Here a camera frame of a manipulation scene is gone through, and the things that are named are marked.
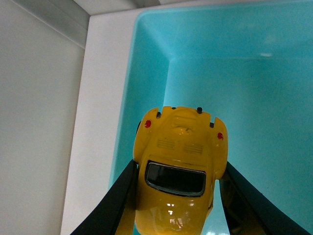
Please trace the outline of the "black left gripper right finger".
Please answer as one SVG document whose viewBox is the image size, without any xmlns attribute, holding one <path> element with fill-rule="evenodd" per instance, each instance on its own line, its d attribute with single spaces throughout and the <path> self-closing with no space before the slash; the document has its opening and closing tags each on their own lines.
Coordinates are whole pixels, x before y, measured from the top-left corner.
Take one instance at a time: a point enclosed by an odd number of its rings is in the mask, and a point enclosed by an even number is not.
<svg viewBox="0 0 313 235">
<path fill-rule="evenodd" d="M 227 163 L 220 179 L 225 219 L 231 235 L 308 235 L 233 165 Z"/>
</svg>

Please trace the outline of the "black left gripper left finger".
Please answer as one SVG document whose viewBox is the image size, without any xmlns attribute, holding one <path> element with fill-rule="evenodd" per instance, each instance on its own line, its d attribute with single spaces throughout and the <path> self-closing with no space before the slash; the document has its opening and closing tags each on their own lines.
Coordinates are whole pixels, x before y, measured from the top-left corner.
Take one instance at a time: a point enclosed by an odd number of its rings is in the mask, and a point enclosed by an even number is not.
<svg viewBox="0 0 313 235">
<path fill-rule="evenodd" d="M 137 178 L 137 164 L 130 160 L 100 203 L 72 234 L 132 235 Z"/>
</svg>

